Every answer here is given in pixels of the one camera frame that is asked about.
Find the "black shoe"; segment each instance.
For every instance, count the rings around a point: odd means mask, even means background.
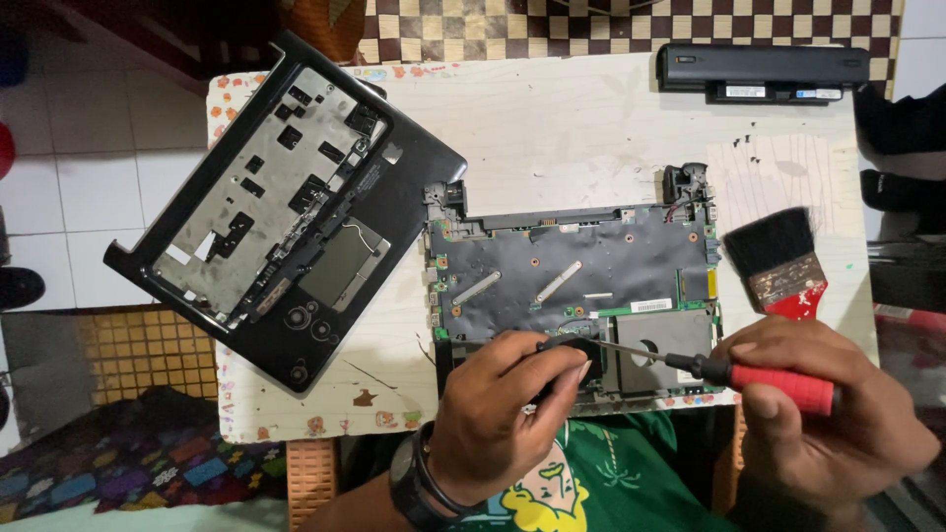
[[[28,268],[0,268],[0,312],[35,303],[46,293],[46,283]]]

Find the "wristwatch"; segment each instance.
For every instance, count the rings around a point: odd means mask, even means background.
[[[428,421],[414,435],[401,442],[394,452],[389,473],[394,508],[403,514],[415,529],[422,532],[442,530],[480,510],[480,505],[465,506],[451,500],[430,477],[427,456],[431,434],[433,421]],[[428,497],[456,516],[442,514],[430,503]]]

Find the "red brush handle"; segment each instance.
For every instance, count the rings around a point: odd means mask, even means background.
[[[798,410],[808,414],[830,416],[834,401],[834,383],[781,369],[762,369],[733,364],[730,387],[742,392],[747,384],[760,382],[775,386],[792,398]]]
[[[828,288],[828,281],[821,281],[799,293],[793,293],[762,307],[769,314],[778,314],[791,320],[814,320],[821,301],[821,294]]]

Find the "green t-shirt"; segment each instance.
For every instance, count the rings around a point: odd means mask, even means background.
[[[738,530],[683,485],[661,455],[675,451],[664,412],[570,419],[545,460],[450,530]]]

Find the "black bristles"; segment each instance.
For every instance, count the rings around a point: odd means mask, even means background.
[[[723,245],[736,273],[748,279],[813,252],[815,235],[808,209],[792,207],[730,231]]]

